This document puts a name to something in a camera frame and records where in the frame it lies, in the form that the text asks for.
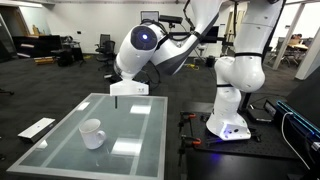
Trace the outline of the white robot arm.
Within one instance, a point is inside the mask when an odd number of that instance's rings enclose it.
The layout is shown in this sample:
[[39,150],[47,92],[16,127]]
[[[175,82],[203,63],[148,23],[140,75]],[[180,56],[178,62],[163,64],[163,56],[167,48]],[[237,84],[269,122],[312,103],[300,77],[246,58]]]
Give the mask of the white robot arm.
[[[112,96],[147,95],[149,86],[134,80],[148,62],[166,75],[176,74],[187,57],[208,34],[226,0],[189,0],[194,29],[182,45],[157,21],[134,26],[122,41],[114,62],[120,80],[110,85]],[[247,122],[238,113],[241,94],[259,90],[265,82],[263,51],[281,16],[286,0],[246,0],[246,13],[236,34],[232,56],[215,59],[216,95],[206,128],[223,141],[251,137]]]

